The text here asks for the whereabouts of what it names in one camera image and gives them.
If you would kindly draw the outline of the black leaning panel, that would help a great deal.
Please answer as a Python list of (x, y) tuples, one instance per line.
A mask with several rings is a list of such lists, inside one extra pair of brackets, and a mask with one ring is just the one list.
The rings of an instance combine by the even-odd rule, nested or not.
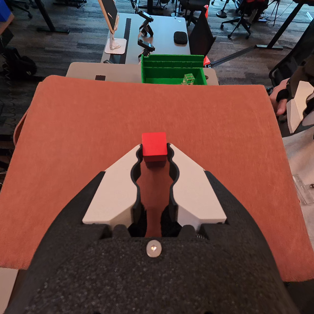
[(215, 40), (216, 36), (213, 36), (205, 13), (202, 11), (189, 36), (189, 47), (191, 55), (199, 55), (205, 58)]

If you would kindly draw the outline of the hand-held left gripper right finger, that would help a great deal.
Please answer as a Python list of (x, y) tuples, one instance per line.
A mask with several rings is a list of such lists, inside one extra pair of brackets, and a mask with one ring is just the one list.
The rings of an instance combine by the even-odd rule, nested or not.
[(167, 159), (173, 180), (168, 205), (171, 220), (194, 229), (202, 224), (225, 223), (226, 214), (209, 181), (209, 172), (171, 143), (167, 143)]

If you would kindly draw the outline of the green plastic bin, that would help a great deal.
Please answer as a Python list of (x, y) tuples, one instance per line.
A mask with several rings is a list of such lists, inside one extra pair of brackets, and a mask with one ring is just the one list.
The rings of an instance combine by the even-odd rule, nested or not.
[(182, 85), (185, 74), (194, 75), (194, 85), (207, 85), (204, 58), (199, 55), (150, 54), (141, 57), (141, 78), (145, 84)]

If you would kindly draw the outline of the black oval pad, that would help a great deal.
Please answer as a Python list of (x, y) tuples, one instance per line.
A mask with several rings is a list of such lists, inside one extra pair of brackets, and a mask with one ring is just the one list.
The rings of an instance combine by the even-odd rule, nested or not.
[(176, 45), (187, 45), (188, 43), (188, 35), (186, 32), (182, 32), (182, 31), (176, 31), (174, 32), (174, 43)]

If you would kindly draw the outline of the clear badge holder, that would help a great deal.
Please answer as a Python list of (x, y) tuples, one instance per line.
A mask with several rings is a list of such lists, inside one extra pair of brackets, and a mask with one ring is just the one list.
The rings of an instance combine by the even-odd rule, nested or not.
[(314, 184), (305, 184), (299, 175), (293, 175), (292, 177), (300, 203), (302, 205), (313, 205)]

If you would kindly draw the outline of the small black device stand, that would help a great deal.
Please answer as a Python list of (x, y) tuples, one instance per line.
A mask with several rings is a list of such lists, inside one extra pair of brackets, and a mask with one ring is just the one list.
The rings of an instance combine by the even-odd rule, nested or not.
[(144, 22), (141, 24), (141, 26), (139, 27), (139, 36), (147, 36), (147, 34), (150, 35), (150, 37), (153, 37), (154, 33), (149, 25), (149, 23), (152, 23), (154, 21), (154, 19), (152, 18), (151, 15), (149, 15), (148, 13), (142, 11), (142, 10), (139, 10), (137, 12), (137, 14), (144, 18)]
[(152, 52), (155, 51), (155, 47), (150, 43), (142, 40), (141, 38), (138, 39), (138, 45), (143, 48), (143, 51), (138, 55), (138, 58), (148, 57)]

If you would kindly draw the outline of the rust brown felt bag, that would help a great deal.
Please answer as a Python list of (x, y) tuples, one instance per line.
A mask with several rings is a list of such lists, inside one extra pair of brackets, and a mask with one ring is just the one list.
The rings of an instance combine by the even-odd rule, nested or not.
[(312, 245), (264, 86), (61, 76), (38, 85), (1, 190), (1, 267), (27, 269), (66, 204), (145, 132), (165, 132), (241, 202), (284, 281), (313, 278)]

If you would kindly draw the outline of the light grey desk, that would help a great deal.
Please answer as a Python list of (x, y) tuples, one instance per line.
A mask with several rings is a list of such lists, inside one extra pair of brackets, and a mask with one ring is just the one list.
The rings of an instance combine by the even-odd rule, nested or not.
[[(73, 62), (66, 77), (89, 80), (106, 80), (111, 82), (141, 83), (141, 68), (135, 64), (105, 64), (90, 62)], [(0, 312), (4, 313), (13, 297), (17, 294), (25, 270), (0, 269)]]
[[(151, 43), (155, 51), (151, 54), (167, 55), (190, 55), (189, 43), (186, 45), (177, 45), (174, 42), (174, 33), (181, 31), (187, 34), (186, 22), (183, 18), (152, 16), (153, 22), (149, 23), (154, 33), (153, 37), (149, 35), (143, 40)], [(142, 53), (143, 48), (138, 45), (139, 27), (144, 22), (144, 18), (138, 14), (119, 14), (118, 29), (115, 33), (116, 38), (126, 38), (127, 46), (123, 55), (108, 54), (103, 52), (101, 63), (110, 60), (113, 63), (120, 64), (139, 64), (138, 56)]]

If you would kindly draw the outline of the person's right hand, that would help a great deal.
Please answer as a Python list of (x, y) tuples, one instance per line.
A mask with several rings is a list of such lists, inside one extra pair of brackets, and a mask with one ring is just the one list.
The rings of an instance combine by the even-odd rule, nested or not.
[(273, 106), (275, 114), (277, 116), (280, 116), (280, 115), (283, 115), (286, 111), (287, 100), (283, 99), (283, 100), (277, 102), (276, 96), (277, 96), (276, 87), (274, 87), (270, 96), (269, 96), (269, 99), (271, 101), (271, 104)]

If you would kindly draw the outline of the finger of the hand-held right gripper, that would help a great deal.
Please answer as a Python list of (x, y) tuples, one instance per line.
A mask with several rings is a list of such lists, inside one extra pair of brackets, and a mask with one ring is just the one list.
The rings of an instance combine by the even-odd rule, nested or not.
[(293, 134), (304, 119), (303, 113), (307, 108), (307, 99), (314, 92), (313, 86), (306, 81), (300, 81), (295, 96), (287, 102), (287, 121), (290, 134)]

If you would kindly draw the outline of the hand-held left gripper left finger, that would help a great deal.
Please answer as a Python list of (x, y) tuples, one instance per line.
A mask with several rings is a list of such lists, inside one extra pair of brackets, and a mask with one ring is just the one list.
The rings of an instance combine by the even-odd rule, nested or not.
[(142, 145), (138, 144), (105, 170), (104, 176), (82, 219), (84, 224), (129, 227), (137, 224), (142, 212), (140, 188)]

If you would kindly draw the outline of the red wooden cube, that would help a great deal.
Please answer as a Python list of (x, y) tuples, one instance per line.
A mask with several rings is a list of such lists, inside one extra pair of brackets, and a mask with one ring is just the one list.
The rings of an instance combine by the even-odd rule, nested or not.
[(167, 161), (167, 140), (165, 132), (142, 134), (143, 160), (148, 169), (164, 167)]

